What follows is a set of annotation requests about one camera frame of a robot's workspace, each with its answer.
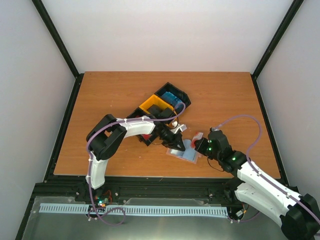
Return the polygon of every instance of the cable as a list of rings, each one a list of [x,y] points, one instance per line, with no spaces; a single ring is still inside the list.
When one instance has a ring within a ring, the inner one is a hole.
[[[211,164],[210,164],[210,162],[209,162],[209,157],[207,157],[206,160],[207,160],[207,162],[208,162],[208,164],[209,164],[210,167],[212,167],[213,169],[215,169],[215,170],[217,170],[217,171],[219,171],[219,172],[224,172],[223,170],[220,170],[220,169],[218,169],[218,168],[215,168],[214,166],[211,166]]]
[[[104,194],[102,194],[102,196],[107,195],[108,192],[109,192],[108,201],[109,201],[109,205],[110,205],[110,204],[112,204],[112,197],[111,197],[112,194],[111,194],[111,191],[110,191],[110,190],[106,191]]]
[[[247,208],[245,208],[245,204],[244,204],[243,202],[242,202],[241,204],[242,204],[242,208],[243,208],[243,215],[242,215],[242,217],[241,217],[240,220],[242,220],[242,219],[245,217],[245,214],[246,214],[246,212],[248,211],[248,209],[249,209],[249,207],[250,207],[249,204],[248,204],[248,207],[247,207]]]
[[[176,129],[176,128],[179,126],[179,118],[178,118],[178,117],[176,118],[176,121],[177,121],[177,124],[176,124],[175,127],[171,128],[171,127],[168,126],[168,128],[170,128],[171,130]],[[150,140],[149,140],[149,142],[150,142],[152,145],[156,145],[156,146],[161,145],[161,144],[163,143],[163,141],[162,141],[161,143],[156,144],[156,143],[154,143],[153,141],[150,141]]]
[[[106,207],[96,207],[95,209],[100,210],[100,209],[105,209]],[[93,207],[88,211],[87,217],[90,219],[90,214],[94,211]]]
[[[238,223],[247,223],[247,222],[250,222],[250,221],[256,219],[256,218],[260,215],[260,213],[261,213],[261,212],[258,211],[253,217],[251,217],[251,218],[249,218],[249,219],[246,219],[246,220],[242,220],[242,218],[241,218],[241,220],[239,220]],[[227,216],[227,219],[229,219],[230,222],[232,222],[232,223],[233,223],[233,221],[237,221],[237,220],[232,219],[232,218],[229,217],[229,216]]]
[[[105,224],[109,225],[109,226],[119,226],[121,225],[125,219],[126,219],[126,212],[123,208],[121,207],[114,207],[112,209],[110,209],[109,211],[107,211],[106,213],[104,213],[102,216],[100,216],[100,214],[97,212],[97,208],[96,208],[96,205],[95,205],[95,201],[94,201],[94,198],[93,198],[93,194],[92,194],[92,185],[91,185],[91,168],[92,168],[92,162],[93,162],[93,159],[94,159],[94,155],[93,153],[90,151],[90,144],[91,142],[93,141],[93,139],[99,135],[100,133],[102,133],[103,131],[105,131],[107,128],[109,127],[112,127],[114,125],[117,125],[117,124],[122,124],[122,123],[130,123],[130,122],[140,122],[140,121],[145,121],[145,122],[163,122],[163,121],[170,121],[170,120],[173,120],[175,118],[178,118],[186,109],[186,105],[184,102],[179,102],[175,107],[174,107],[174,110],[179,106],[179,105],[183,105],[183,109],[180,113],[178,113],[176,116],[173,116],[173,117],[169,117],[169,118],[163,118],[163,119],[151,119],[151,118],[144,118],[144,117],[139,117],[139,118],[129,118],[129,119],[120,119],[120,120],[117,120],[115,122],[112,122],[112,123],[109,123],[107,124],[106,126],[100,128],[98,131],[96,131],[95,134],[93,134],[88,142],[86,143],[86,151],[87,153],[89,154],[89,167],[88,167],[88,173],[87,173],[87,177],[89,178],[88,179],[88,185],[89,185],[89,195],[90,195],[90,200],[91,200],[91,204],[92,204],[92,208],[94,210],[94,212],[96,213],[97,217]],[[116,224],[112,224],[112,223],[109,223],[105,220],[103,220],[103,217],[106,216],[107,214],[111,213],[112,211],[114,210],[120,210],[123,212],[123,219],[119,222],[119,223],[116,223]]]
[[[215,127],[214,129],[219,129],[221,128],[223,125],[225,125],[226,123],[237,119],[237,118],[241,118],[241,117],[246,117],[246,118],[250,118],[253,119],[259,126],[259,135],[256,138],[256,140],[248,147],[248,149],[246,150],[246,160],[248,161],[249,165],[251,166],[251,168],[261,177],[263,178],[265,181],[267,181],[269,184],[271,184],[274,188],[276,188],[277,190],[279,190],[281,193],[283,193],[284,195],[288,196],[290,199],[292,199],[293,201],[295,201],[297,204],[299,204],[304,210],[306,210],[314,219],[315,221],[320,225],[320,219],[306,206],[304,205],[302,202],[300,202],[298,199],[296,199],[295,197],[291,196],[288,192],[286,192],[285,190],[283,190],[282,188],[280,188],[279,186],[277,186],[276,184],[274,184],[272,181],[270,181],[266,176],[264,176],[263,174],[259,174],[258,169],[256,169],[256,167],[252,164],[251,159],[249,158],[249,153],[250,150],[257,144],[257,142],[260,140],[261,138],[261,134],[262,134],[262,127],[260,122],[251,115],[247,115],[247,114],[240,114],[240,115],[236,115],[233,116],[229,119],[227,119],[226,121],[224,121],[223,123],[219,124],[217,127]]]

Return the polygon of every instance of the black frame edge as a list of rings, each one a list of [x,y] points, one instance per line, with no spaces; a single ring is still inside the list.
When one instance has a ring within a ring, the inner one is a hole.
[[[32,2],[33,2],[33,5],[35,6],[35,8],[37,9],[38,13],[40,14],[46,28],[49,30],[53,40],[55,41],[55,44],[59,48],[66,64],[70,68],[70,71],[72,72],[74,78],[77,78],[79,76],[79,72],[74,64],[74,61],[71,59],[71,56],[68,53],[68,50],[67,50],[64,42],[62,41],[54,23],[52,22],[49,14],[45,8],[45,5],[43,4],[43,2],[41,0],[32,0]]]
[[[256,93],[256,97],[258,98],[258,102],[259,102],[259,105],[260,105],[262,116],[263,116],[263,119],[264,119],[266,131],[268,132],[268,136],[269,136],[269,139],[270,139],[270,142],[271,142],[271,146],[272,146],[272,150],[273,150],[274,157],[275,157],[275,160],[276,160],[276,164],[278,166],[279,173],[280,173],[280,176],[281,176],[281,179],[278,180],[278,181],[280,183],[282,183],[282,184],[289,185],[288,178],[287,178],[287,175],[286,175],[286,171],[285,171],[285,168],[284,168],[284,165],[282,163],[281,156],[280,156],[280,153],[279,153],[279,150],[278,150],[278,147],[277,147],[276,139],[275,139],[275,136],[274,136],[274,133],[272,131],[272,127],[271,127],[271,124],[270,124],[270,121],[269,121],[269,118],[268,118],[266,107],[265,107],[265,104],[263,102],[263,99],[262,99],[262,96],[261,96],[261,93],[260,93],[258,82],[257,82],[257,80],[254,79],[253,75],[251,75],[251,78],[252,78],[252,83],[253,83],[254,90],[255,90],[255,93]]]
[[[28,202],[28,205],[26,206],[26,209],[25,209],[20,227],[19,227],[18,232],[16,234],[15,240],[21,240],[23,238],[25,230],[26,230],[26,226],[27,226],[27,223],[29,220],[30,213],[31,213],[32,207],[34,205],[34,202],[35,202],[35,198],[31,196],[31,198]]]
[[[289,7],[288,11],[286,12],[282,22],[280,23],[278,29],[276,30],[273,38],[271,39],[268,47],[266,48],[261,60],[259,61],[258,65],[256,66],[253,74],[252,79],[257,80],[260,73],[264,69],[265,65],[267,64],[271,54],[274,52],[276,46],[280,42],[282,36],[284,35],[285,31],[287,30],[288,26],[290,25],[292,19],[295,17],[297,11],[299,10],[300,6],[304,0],[293,0],[291,6]]]
[[[55,170],[55,166],[56,166],[56,162],[58,160],[58,156],[62,147],[62,144],[64,142],[65,139],[65,135],[67,132],[67,128],[69,125],[69,121],[72,115],[72,112],[74,110],[74,106],[76,103],[76,99],[80,90],[80,86],[82,83],[82,80],[84,78],[84,73],[81,73],[74,82],[73,88],[72,88],[72,92],[68,101],[68,104],[66,106],[65,112],[64,112],[64,116],[62,119],[62,123],[58,132],[58,135],[56,137],[56,141],[52,150],[52,154],[50,157],[50,161],[46,170],[46,173],[44,175],[44,181],[47,181],[48,179],[51,179],[53,177],[54,174],[54,170]]]

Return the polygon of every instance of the orange wooden surface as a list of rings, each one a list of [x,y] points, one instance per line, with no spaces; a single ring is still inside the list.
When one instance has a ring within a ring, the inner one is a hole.
[[[187,125],[183,137],[207,136],[210,127],[239,115],[255,116],[263,125],[260,142],[250,157],[265,172],[279,178],[279,170],[249,72],[86,72],[63,141],[55,175],[86,175],[86,136],[106,114],[125,118],[166,82],[186,92],[191,105],[179,118]],[[239,118],[221,129],[233,149],[245,152],[258,135],[257,124]],[[193,164],[166,155],[162,145],[146,146],[136,137],[125,138],[109,160],[106,175],[138,177],[231,177],[208,166],[207,158]],[[214,160],[211,164],[220,168]]]

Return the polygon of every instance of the black cable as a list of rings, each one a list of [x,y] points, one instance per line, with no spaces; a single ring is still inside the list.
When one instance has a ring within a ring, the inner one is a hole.
[[[153,145],[161,145],[162,144],[162,142],[161,143],[159,143],[159,144],[155,144],[155,143],[153,143],[152,141],[151,141],[151,144],[153,144]]]
[[[209,162],[209,157],[206,158],[206,160],[208,161],[208,164],[210,167],[212,167],[213,169],[219,171],[219,172],[224,172],[223,170],[219,170],[218,168],[215,168],[214,166],[211,166],[210,162]]]

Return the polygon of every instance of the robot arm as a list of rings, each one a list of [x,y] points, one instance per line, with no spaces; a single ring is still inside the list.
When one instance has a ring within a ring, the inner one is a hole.
[[[92,161],[92,164],[90,177],[86,176],[86,181],[88,183],[91,181],[93,189],[97,189],[105,183],[108,161],[116,153],[124,138],[136,135],[148,135],[155,131],[165,147],[180,151],[186,150],[181,135],[181,132],[186,129],[184,124],[177,124],[176,128],[171,129],[164,123],[152,121],[148,116],[143,116],[143,119],[124,121],[124,119],[114,118],[111,114],[108,114],[88,134],[87,141],[103,127],[117,121],[123,122],[108,127],[106,131],[110,133],[109,136],[103,131],[90,142],[89,150],[92,153],[93,159],[89,159],[89,161]]]
[[[208,139],[195,141],[195,150],[217,160],[223,170],[234,176],[227,184],[231,187],[225,191],[228,199],[247,203],[267,215],[288,239],[308,240],[320,230],[316,220],[291,197],[300,200],[319,218],[316,200],[309,194],[301,196],[263,172],[252,160],[248,162],[244,153],[232,150],[221,130],[211,129]]]

